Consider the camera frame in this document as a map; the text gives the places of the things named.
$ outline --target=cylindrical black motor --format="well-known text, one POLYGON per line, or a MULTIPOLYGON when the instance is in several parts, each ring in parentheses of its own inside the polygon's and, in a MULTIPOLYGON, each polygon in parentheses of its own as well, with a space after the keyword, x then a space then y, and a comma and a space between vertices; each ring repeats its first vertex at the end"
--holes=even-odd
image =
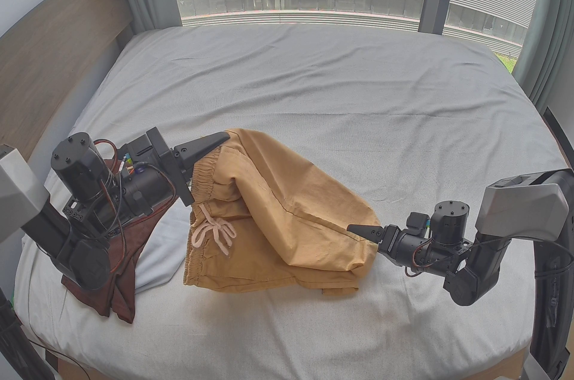
POLYGON ((468 218, 468 205, 463 202, 447 200, 434 206, 430 217, 430 230, 435 243, 444 246, 460 243, 464 236, 464 227, 468 218))
POLYGON ((110 169, 87 133, 75 133, 52 153, 52 169, 72 195, 89 204, 102 191, 100 181, 113 184, 110 169))

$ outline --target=green grass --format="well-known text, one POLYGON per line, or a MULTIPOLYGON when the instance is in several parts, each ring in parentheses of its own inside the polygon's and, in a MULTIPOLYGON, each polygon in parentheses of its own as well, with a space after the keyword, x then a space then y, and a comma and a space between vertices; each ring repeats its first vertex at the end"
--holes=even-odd
POLYGON ((494 54, 498 57, 498 59, 502 62, 502 64, 506 66, 508 72, 511 73, 512 70, 514 69, 514 65, 516 64, 517 59, 513 58, 512 56, 497 54, 496 52, 494 54))

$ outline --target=wooden headboard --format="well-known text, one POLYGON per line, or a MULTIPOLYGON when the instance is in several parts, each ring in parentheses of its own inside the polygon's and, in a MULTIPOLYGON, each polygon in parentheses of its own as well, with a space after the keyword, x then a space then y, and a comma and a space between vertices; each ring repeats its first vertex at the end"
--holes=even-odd
POLYGON ((132 21, 127 0, 44 0, 0 38, 0 143, 26 160, 78 80, 132 21))

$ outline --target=wooden bed frame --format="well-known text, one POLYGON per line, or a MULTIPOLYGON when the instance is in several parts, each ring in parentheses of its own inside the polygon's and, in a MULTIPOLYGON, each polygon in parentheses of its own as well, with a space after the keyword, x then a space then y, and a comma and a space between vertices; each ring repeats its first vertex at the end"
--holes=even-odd
MULTIPOLYGON (((132 20, 127 0, 44 0, 12 26, 0 38, 0 143, 28 160, 58 107, 104 50, 114 39, 125 46, 132 20)), ((524 354, 465 380, 518 378, 524 354)), ((58 364, 65 380, 85 378, 73 364, 58 364)), ((107 379, 94 370, 90 375, 107 379)))

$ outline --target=white bed sheet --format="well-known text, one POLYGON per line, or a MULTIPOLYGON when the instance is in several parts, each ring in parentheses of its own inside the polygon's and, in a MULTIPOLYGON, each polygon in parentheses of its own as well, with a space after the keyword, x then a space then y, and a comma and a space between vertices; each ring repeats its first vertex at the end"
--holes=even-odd
MULTIPOLYGON (((364 197, 383 223, 444 199, 470 204, 504 176, 565 166, 486 46, 335 25, 170 28, 134 38, 74 131, 118 144, 158 126, 169 145, 226 128, 269 133, 364 197)), ((53 202, 67 198, 52 174, 53 202)), ((432 275, 383 256, 357 294, 297 286, 229 295, 168 283, 136 296, 132 325, 60 284, 32 241, 15 306, 52 347, 117 379, 462 378, 526 346, 532 244, 513 241, 494 289, 458 307, 432 275)))

